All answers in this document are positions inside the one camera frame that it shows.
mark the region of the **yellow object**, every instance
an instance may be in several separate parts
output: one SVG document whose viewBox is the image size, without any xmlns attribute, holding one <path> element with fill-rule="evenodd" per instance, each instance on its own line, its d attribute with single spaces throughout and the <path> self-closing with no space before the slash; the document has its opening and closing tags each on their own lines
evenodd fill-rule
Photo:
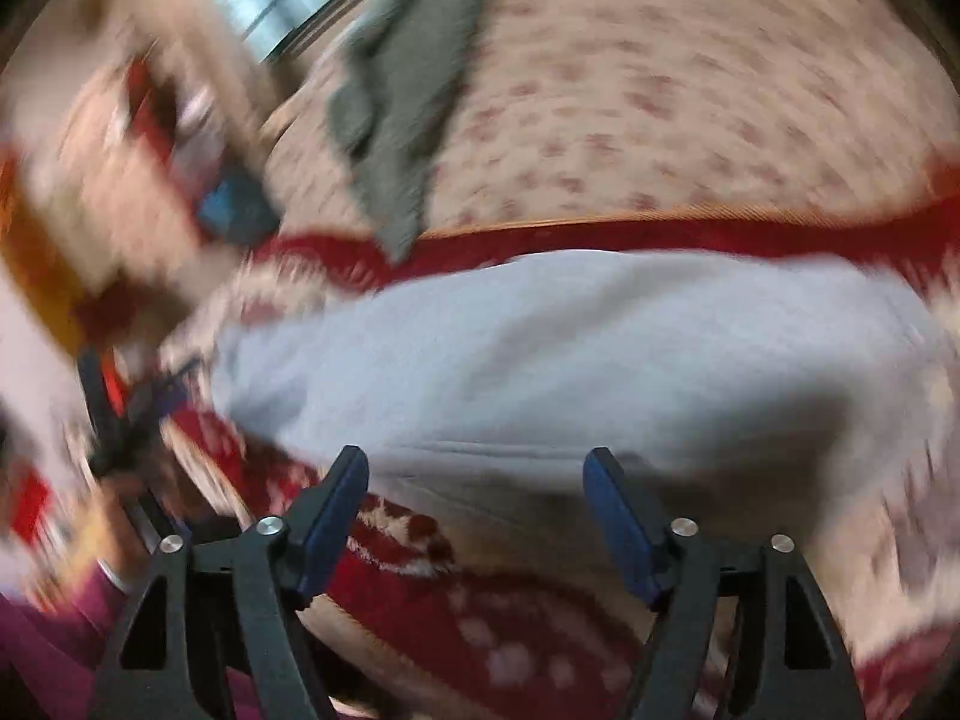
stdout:
<svg viewBox="0 0 960 720">
<path fill-rule="evenodd" d="M 0 259 L 50 335 L 75 357 L 85 341 L 74 308 L 90 294 L 24 201 L 16 156 L 0 151 Z"/>
</svg>

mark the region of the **light blue fabric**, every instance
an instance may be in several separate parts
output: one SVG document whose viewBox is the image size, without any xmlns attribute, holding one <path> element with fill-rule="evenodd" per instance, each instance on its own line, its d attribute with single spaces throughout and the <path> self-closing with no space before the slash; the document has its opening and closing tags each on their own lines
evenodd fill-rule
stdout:
<svg viewBox="0 0 960 720">
<path fill-rule="evenodd" d="M 541 517 L 608 446 L 684 514 L 803 531 L 925 435 L 944 343 L 899 277 L 839 260 L 565 251 L 230 329 L 212 386 L 296 456 L 359 445 L 428 514 Z"/>
</svg>

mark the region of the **beige spotted fabric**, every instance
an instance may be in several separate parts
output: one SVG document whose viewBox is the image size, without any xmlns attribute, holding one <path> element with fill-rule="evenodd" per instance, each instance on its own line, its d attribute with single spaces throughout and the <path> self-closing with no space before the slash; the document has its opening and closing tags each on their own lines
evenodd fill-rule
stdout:
<svg viewBox="0 0 960 720">
<path fill-rule="evenodd" d="M 286 232 L 368 231 L 325 135 L 336 61 L 268 162 Z M 958 143 L 946 73 L 885 0 L 496 0 L 428 222 L 887 213 Z"/>
</svg>

